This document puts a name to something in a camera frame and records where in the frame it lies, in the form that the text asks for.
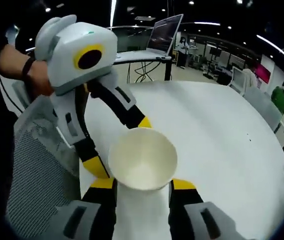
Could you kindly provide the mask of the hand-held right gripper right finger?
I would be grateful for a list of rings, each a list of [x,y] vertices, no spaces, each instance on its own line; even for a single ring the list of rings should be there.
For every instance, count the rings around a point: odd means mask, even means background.
[[[195,185],[174,178],[169,184],[168,223],[173,240],[239,240],[235,222],[212,202],[204,202]]]

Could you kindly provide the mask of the person's left hand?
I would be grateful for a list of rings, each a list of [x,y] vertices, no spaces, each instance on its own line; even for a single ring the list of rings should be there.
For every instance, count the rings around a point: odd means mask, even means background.
[[[46,62],[34,61],[27,73],[27,77],[33,98],[39,95],[50,96],[54,92],[49,82]]]

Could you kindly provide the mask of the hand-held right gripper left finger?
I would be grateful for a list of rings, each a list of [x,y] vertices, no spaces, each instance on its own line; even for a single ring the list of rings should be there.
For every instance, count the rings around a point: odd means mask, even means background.
[[[82,200],[61,207],[51,218],[53,240],[110,240],[116,223],[117,181],[96,179]]]

